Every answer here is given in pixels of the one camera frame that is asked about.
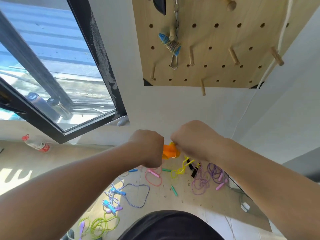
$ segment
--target metal hook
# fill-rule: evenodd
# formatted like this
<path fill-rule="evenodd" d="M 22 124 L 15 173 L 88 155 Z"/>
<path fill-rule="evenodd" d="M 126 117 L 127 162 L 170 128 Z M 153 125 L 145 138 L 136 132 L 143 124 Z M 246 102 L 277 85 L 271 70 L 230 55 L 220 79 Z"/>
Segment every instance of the metal hook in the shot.
<path fill-rule="evenodd" d="M 177 66 L 176 66 L 176 67 L 173 67 L 173 64 L 174 64 L 174 57 L 176 57 L 176 63 L 177 63 Z M 172 60 L 171 60 L 170 67 L 171 67 L 171 69 L 173 69 L 173 70 L 178 69 L 178 56 L 175 56 L 175 55 L 173 55 L 173 56 L 172 56 Z"/>

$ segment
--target wooden pegboard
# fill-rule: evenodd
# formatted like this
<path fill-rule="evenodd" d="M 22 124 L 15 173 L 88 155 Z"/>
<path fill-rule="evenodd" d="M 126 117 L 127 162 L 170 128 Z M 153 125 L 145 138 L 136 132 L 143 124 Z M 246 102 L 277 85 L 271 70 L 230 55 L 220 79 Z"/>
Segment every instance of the wooden pegboard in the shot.
<path fill-rule="evenodd" d="M 152 0 L 132 0 L 144 78 L 154 86 L 251 88 L 271 64 L 270 48 L 278 47 L 288 0 L 234 0 L 234 11 L 225 0 L 178 0 L 182 47 L 178 69 L 170 68 L 172 55 L 158 34 L 169 36 L 174 25 L 174 0 L 166 0 L 162 15 Z M 282 56 L 320 5 L 320 0 L 294 0 L 284 35 Z M 190 66 L 190 46 L 194 66 Z M 233 47 L 240 65 L 235 65 Z M 150 80 L 153 66 L 154 80 Z"/>

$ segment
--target window handle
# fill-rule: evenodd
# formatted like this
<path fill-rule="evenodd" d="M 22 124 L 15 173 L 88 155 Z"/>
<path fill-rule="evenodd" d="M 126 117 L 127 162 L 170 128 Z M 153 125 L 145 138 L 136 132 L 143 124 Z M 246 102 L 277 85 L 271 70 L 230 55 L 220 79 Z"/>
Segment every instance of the window handle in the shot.
<path fill-rule="evenodd" d="M 17 113 L 17 114 L 26 114 L 25 111 L 13 108 L 10 106 L 10 100 L 0 95 L 0 108 L 9 110 L 11 112 Z"/>

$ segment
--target orange jump rope handle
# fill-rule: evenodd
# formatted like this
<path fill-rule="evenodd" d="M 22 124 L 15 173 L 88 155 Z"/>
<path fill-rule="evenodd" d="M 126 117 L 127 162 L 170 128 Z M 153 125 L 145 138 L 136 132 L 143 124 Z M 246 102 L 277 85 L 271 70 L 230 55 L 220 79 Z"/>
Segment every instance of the orange jump rope handle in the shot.
<path fill-rule="evenodd" d="M 162 159 L 176 158 L 180 156 L 180 151 L 176 148 L 173 142 L 169 145 L 163 145 Z"/>

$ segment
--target clear bottle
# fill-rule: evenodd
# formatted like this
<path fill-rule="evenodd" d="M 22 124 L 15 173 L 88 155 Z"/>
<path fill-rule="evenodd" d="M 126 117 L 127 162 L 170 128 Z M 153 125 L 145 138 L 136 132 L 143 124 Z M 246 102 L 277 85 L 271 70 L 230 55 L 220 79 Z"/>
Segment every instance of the clear bottle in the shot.
<path fill-rule="evenodd" d="M 44 142 L 38 142 L 29 139 L 29 134 L 26 134 L 22 137 L 22 141 L 24 141 L 28 146 L 38 150 L 39 152 L 47 152 L 50 149 L 50 146 Z"/>

